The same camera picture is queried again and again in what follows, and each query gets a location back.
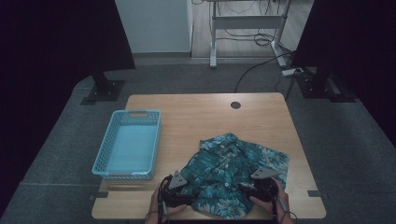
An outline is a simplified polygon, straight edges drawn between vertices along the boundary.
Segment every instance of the fabric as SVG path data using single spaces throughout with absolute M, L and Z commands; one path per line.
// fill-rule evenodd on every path
M 259 168 L 278 171 L 278 179 L 286 187 L 289 156 L 268 147 L 239 140 L 226 133 L 201 140 L 199 151 L 181 170 L 189 182 L 181 193 L 199 192 L 191 207 L 226 219 L 243 217 L 253 207 L 239 184 L 252 184 L 250 175 Z

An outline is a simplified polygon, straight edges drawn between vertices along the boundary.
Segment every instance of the table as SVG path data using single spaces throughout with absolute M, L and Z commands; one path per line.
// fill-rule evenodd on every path
M 278 29 L 274 41 L 271 42 L 271 48 L 276 56 L 279 66 L 287 67 L 283 58 L 283 51 L 279 47 L 280 38 L 285 28 L 288 17 L 291 0 L 286 0 L 286 5 L 282 15 L 265 15 L 265 16 L 217 16 L 216 5 L 218 2 L 228 1 L 247 1 L 247 0 L 205 0 L 212 3 L 212 42 L 210 44 L 210 67 L 217 67 L 216 53 L 216 30 L 221 29 Z
M 240 108 L 231 107 L 238 102 Z M 232 132 L 240 139 L 283 151 L 290 155 L 286 192 L 290 208 L 298 218 L 323 218 L 326 210 L 302 145 L 280 93 L 216 93 L 132 95 L 126 109 L 160 109 L 162 133 L 154 179 L 143 183 L 102 181 L 92 209 L 100 219 L 144 218 L 152 192 L 164 177 L 181 170 L 199 149 L 199 140 Z M 217 218 L 188 207 L 172 219 Z M 246 218 L 271 219 L 254 207 Z

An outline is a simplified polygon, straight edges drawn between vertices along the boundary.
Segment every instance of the person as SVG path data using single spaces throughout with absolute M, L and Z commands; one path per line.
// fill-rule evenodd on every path
M 285 212 L 283 210 L 281 203 L 280 203 L 280 199 L 282 199 L 284 201 L 286 207 L 289 208 L 289 194 L 285 192 L 285 190 L 282 188 L 282 185 L 280 184 L 280 182 L 278 180 L 275 179 L 275 182 L 279 189 L 279 193 L 278 193 L 279 200 L 276 200 L 277 221 L 279 224 L 293 224 L 290 213 Z M 145 224 L 157 224 L 158 223 L 158 211 L 157 211 L 158 210 L 158 199 L 157 199 L 158 191 L 159 190 L 157 187 L 151 195 L 151 202 L 149 205 L 148 214 L 146 215 Z M 249 199 L 257 206 L 266 210 L 269 214 L 272 214 L 273 205 L 271 203 L 265 203 L 265 202 L 261 201 L 260 199 L 257 199 L 252 196 L 250 196 Z M 182 212 L 184 209 L 186 209 L 186 207 L 187 207 L 186 204 L 180 205 L 175 208 L 167 207 L 168 216 L 172 216 L 173 214 Z M 168 219 L 168 216 L 163 216 L 162 223 L 164 223 Z

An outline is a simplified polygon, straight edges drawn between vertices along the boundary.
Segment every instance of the light blue basket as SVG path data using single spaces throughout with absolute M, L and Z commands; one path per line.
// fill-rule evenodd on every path
M 160 135 L 160 110 L 114 111 L 92 172 L 104 179 L 152 179 Z

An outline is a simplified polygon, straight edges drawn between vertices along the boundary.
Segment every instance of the white desk frame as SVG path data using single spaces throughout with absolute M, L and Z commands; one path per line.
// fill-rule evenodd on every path
M 277 62 L 280 67 L 286 67 L 285 59 L 282 49 L 279 47 L 280 38 L 282 37 L 283 29 L 285 28 L 286 19 L 288 17 L 290 2 L 286 0 L 283 14 L 278 16 L 217 16 L 216 6 L 217 2 L 225 1 L 241 1 L 241 0 L 206 0 L 212 3 L 212 42 L 210 44 L 210 67 L 217 67 L 216 56 L 216 30 L 229 29 L 278 29 L 274 41 L 271 43 L 271 48 L 277 57 Z

